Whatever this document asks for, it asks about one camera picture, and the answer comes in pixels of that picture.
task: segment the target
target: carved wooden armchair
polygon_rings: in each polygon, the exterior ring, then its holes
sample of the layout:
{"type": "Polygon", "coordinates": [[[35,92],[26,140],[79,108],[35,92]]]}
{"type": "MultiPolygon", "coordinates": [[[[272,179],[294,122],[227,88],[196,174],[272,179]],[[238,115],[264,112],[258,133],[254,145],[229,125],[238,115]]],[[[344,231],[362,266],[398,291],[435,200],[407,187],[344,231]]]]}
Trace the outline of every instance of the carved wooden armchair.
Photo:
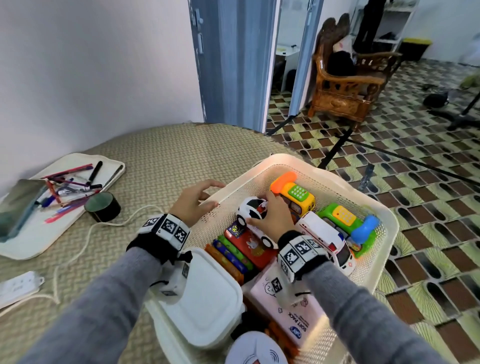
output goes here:
{"type": "Polygon", "coordinates": [[[316,85],[308,116],[326,111],[355,121],[354,129],[363,122],[388,80],[399,67],[401,54],[382,52],[358,54],[355,76],[332,76],[327,64],[333,45],[350,32],[350,19],[343,14],[338,20],[325,20],[317,38],[313,60],[317,68],[316,85]]]}

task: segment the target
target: black marker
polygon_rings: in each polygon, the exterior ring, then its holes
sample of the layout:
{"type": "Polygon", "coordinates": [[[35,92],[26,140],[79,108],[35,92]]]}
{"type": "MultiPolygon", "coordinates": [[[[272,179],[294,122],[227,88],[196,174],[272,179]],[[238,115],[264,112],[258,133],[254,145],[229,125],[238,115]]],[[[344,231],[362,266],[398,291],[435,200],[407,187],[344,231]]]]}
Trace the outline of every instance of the black marker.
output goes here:
{"type": "Polygon", "coordinates": [[[96,166],[95,166],[92,174],[91,174],[90,177],[88,178],[88,181],[87,181],[87,183],[86,183],[87,186],[90,186],[90,185],[92,184],[92,182],[93,182],[93,180],[95,179],[98,171],[100,170],[100,168],[102,168],[102,165],[103,165],[103,162],[102,162],[102,161],[99,161],[99,162],[96,164],[96,166]]]}

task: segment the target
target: blue phone handset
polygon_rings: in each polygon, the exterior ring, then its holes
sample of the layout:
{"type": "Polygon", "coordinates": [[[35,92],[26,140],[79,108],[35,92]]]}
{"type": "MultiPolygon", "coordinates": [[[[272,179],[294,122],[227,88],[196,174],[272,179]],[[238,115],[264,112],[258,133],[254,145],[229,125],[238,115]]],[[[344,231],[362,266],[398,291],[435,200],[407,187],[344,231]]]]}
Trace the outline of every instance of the blue phone handset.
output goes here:
{"type": "Polygon", "coordinates": [[[361,226],[352,231],[350,237],[356,244],[362,245],[378,225],[380,225],[380,220],[373,215],[369,215],[361,226]]]}

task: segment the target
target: chair backrest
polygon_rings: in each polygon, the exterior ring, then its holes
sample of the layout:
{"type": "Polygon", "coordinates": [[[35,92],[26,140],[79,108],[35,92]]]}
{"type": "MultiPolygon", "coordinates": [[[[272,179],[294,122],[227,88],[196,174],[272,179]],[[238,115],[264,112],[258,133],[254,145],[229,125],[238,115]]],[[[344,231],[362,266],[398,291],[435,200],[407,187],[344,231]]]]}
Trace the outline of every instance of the chair backrest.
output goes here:
{"type": "Polygon", "coordinates": [[[350,33],[350,16],[343,14],[336,23],[335,18],[328,18],[322,25],[322,29],[317,36],[316,55],[320,55],[323,60],[323,69],[326,70],[328,59],[333,52],[335,43],[342,40],[350,33]]]}

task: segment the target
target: white power outlet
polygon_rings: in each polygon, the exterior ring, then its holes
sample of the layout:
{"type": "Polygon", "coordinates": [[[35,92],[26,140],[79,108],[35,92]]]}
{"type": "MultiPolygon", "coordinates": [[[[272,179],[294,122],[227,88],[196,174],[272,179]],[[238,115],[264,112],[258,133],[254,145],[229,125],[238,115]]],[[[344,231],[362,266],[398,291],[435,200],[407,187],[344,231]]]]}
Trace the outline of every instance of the white power outlet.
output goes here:
{"type": "Polygon", "coordinates": [[[30,271],[0,283],[0,309],[37,293],[45,279],[30,271]]]}

